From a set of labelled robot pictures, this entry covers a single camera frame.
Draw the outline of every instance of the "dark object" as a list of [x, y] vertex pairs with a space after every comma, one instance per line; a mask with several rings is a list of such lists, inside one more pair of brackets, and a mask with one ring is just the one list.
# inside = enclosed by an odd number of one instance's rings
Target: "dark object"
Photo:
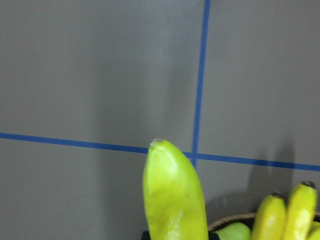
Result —
[[[208, 231], [208, 234], [209, 234], [209, 240], [220, 240], [218, 234], [212, 233], [212, 232], [209, 232], [209, 231]], [[141, 240], [150, 240], [149, 231], [144, 231], [142, 233]]]

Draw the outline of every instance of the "banana peel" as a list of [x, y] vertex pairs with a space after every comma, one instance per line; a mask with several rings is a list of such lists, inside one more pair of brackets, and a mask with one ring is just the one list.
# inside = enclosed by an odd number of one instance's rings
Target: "banana peel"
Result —
[[151, 240], [208, 240], [205, 198], [196, 170], [171, 142], [156, 138], [143, 172]]
[[283, 240], [305, 240], [316, 214], [318, 192], [311, 181], [302, 181], [291, 191]]
[[286, 203], [278, 191], [266, 196], [257, 210], [253, 227], [253, 240], [281, 240], [286, 220]]

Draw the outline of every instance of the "woven basket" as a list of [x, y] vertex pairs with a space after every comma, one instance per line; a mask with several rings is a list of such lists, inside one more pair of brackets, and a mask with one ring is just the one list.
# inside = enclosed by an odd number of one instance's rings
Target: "woven basket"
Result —
[[[242, 214], [234, 214], [230, 216], [225, 216], [223, 218], [220, 218], [208, 226], [208, 230], [210, 232], [222, 229], [223, 227], [227, 226], [228, 224], [234, 223], [234, 222], [240, 222], [245, 225], [247, 225], [250, 229], [252, 229], [252, 226], [254, 224], [256, 217], [255, 212], [248, 212], [248, 213], [242, 213]], [[315, 213], [314, 221], [320, 222], [320, 211], [317, 211]]]

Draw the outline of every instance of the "vertical blue line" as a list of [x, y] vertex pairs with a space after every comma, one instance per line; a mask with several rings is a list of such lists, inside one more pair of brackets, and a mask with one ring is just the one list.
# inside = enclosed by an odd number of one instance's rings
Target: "vertical blue line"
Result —
[[191, 162], [194, 168], [197, 168], [197, 153], [198, 153], [202, 93], [203, 93], [203, 85], [204, 85], [205, 63], [206, 63], [209, 15], [210, 15], [210, 0], [205, 0], [203, 20], [202, 20], [199, 69], [198, 69], [198, 80], [197, 80], [196, 97], [195, 97], [194, 126], [193, 126], [193, 139], [192, 139]]

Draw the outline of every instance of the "blue tape line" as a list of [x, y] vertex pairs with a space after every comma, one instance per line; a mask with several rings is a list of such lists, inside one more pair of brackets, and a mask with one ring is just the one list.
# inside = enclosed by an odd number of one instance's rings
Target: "blue tape line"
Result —
[[[20, 134], [11, 134], [11, 133], [4, 133], [4, 132], [0, 132], [0, 139], [19, 140], [19, 141], [36, 142], [36, 143], [44, 143], [44, 144], [57, 144], [57, 145], [66, 145], [66, 146], [82, 147], [82, 148], [114, 150], [114, 151], [130, 152], [130, 153], [141, 153], [141, 154], [148, 153], [148, 148], [146, 147], [115, 145], [115, 144], [97, 143], [97, 142], [89, 142], [89, 141], [66, 140], [66, 139], [60, 139], [60, 138], [20, 135]], [[201, 159], [201, 160], [320, 172], [320, 165], [259, 160], [259, 159], [252, 159], [252, 158], [221, 156], [221, 155], [213, 155], [213, 154], [205, 154], [205, 153], [193, 154], [192, 152], [184, 152], [184, 154], [187, 158], [192, 158], [195, 155], [197, 159]]]
[[256, 165], [256, 166], [267, 166], [267, 167], [277, 167], [277, 168], [285, 168], [285, 169], [297, 169], [297, 170], [320, 172], [319, 165], [302, 164], [302, 163], [294, 163], [294, 162], [270, 161], [270, 160], [260, 160], [260, 159], [234, 157], [234, 156], [220, 156], [220, 155], [212, 155], [212, 154], [204, 154], [204, 153], [197, 153], [197, 158], [202, 160], [218, 161], [218, 162], [225, 162], [225, 163], [247, 164], [247, 165]]
[[201, 45], [200, 45], [198, 81], [197, 81], [196, 99], [195, 99], [192, 157], [191, 157], [191, 162], [194, 168], [197, 168], [197, 152], [198, 152], [202, 93], [203, 93], [203, 85], [204, 85], [205, 63], [206, 63], [206, 48], [207, 48], [207, 37], [208, 37], [209, 15], [210, 15], [210, 2], [211, 2], [210, 0], [205, 0], [204, 2], [204, 11], [203, 11], [203, 20], [202, 20], [202, 33], [201, 33]]
[[0, 139], [20, 140], [20, 141], [36, 142], [36, 143], [44, 143], [44, 144], [58, 144], [58, 145], [67, 145], [67, 146], [92, 148], [92, 149], [114, 150], [114, 151], [130, 152], [130, 153], [141, 153], [141, 154], [148, 153], [148, 148], [145, 148], [145, 147], [106, 144], [106, 143], [97, 143], [97, 142], [89, 142], [89, 141], [66, 140], [66, 139], [60, 139], [60, 138], [10, 134], [10, 133], [3, 133], [3, 132], [0, 132]]

